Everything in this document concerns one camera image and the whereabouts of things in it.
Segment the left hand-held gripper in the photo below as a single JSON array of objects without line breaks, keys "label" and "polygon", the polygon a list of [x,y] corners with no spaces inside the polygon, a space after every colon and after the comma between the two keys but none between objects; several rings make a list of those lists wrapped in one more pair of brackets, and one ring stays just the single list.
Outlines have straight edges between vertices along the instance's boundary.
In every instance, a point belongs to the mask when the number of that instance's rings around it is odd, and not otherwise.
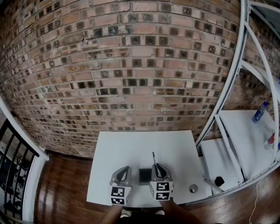
[{"label": "left hand-held gripper", "polygon": [[125,206],[132,194],[131,167],[125,166],[115,171],[109,183],[112,205]]}]

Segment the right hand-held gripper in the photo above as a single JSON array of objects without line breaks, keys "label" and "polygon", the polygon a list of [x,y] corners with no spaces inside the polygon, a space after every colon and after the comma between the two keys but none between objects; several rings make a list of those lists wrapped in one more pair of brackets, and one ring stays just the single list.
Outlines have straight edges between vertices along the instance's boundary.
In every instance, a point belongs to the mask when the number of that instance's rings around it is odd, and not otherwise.
[{"label": "right hand-held gripper", "polygon": [[154,200],[170,200],[173,191],[171,171],[161,165],[153,164],[151,171],[150,192]]}]

